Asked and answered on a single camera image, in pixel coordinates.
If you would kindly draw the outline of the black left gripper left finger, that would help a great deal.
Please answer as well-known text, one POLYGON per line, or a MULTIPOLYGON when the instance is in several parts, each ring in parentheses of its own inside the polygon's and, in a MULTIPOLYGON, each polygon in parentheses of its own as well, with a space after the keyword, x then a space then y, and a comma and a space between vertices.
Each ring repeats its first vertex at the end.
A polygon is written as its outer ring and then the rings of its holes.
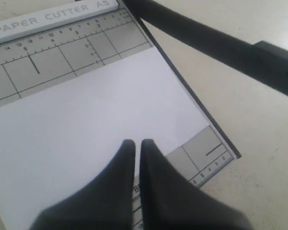
POLYGON ((32 230, 131 230, 135 143, 124 140, 110 163, 89 184, 45 209, 32 230))

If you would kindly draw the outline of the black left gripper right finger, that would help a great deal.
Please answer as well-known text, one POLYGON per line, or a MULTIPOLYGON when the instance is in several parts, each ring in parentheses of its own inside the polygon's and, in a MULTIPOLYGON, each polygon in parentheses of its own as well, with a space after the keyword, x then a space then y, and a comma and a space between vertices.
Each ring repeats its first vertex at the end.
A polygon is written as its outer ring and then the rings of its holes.
POLYGON ((253 230, 247 216, 189 183, 152 139, 141 143, 140 197, 146 230, 253 230))

